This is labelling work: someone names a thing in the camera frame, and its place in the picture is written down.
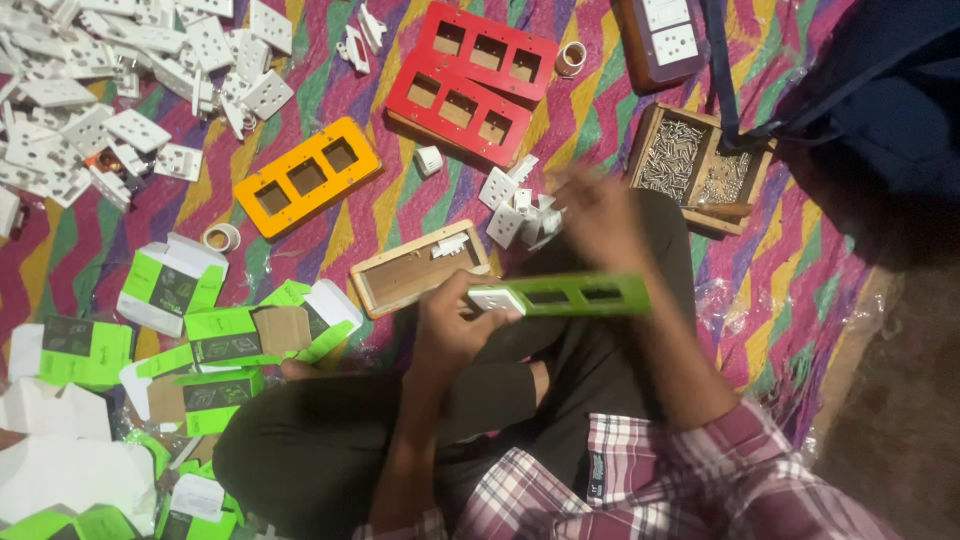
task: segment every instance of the black pants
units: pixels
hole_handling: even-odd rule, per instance
[[[667,197],[638,190],[660,270],[694,324],[686,223]],[[511,277],[586,270],[560,238]],[[528,356],[543,359],[550,390],[540,407]],[[521,448],[583,494],[588,415],[660,418],[629,321],[528,318],[500,329],[452,388],[437,450],[436,493],[453,526],[480,479]],[[303,380],[273,388],[233,417],[214,454],[223,486],[293,538],[348,538],[365,522],[400,396],[397,374]],[[478,433],[501,432],[462,442]]]

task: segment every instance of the person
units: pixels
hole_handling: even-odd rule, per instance
[[[464,318],[497,279],[458,272],[421,299],[402,376],[287,361],[216,447],[227,492],[294,539],[896,537],[701,352],[676,204],[562,176],[565,239],[517,274],[637,274],[649,314]]]

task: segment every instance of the hand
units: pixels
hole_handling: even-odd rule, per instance
[[[461,316],[462,299],[471,286],[498,283],[500,279],[493,276],[457,270],[437,289],[423,295],[414,361],[404,377],[404,386],[443,394],[487,344],[493,331],[520,319],[521,314],[512,309],[487,311],[473,321]]]
[[[556,208],[564,209],[564,233],[587,262],[612,274],[646,274],[655,267],[640,231],[635,197],[620,178],[584,168],[557,174]]]

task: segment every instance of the flattened cardboard box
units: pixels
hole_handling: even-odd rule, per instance
[[[228,269],[223,255],[170,233],[166,244],[136,250],[117,311],[134,323],[180,337],[184,315],[214,307]]]

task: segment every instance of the screwdriver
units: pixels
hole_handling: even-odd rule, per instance
[[[747,217],[754,211],[754,205],[745,203],[710,203],[695,207],[680,207],[684,210],[693,210],[700,213],[711,213],[729,217]]]

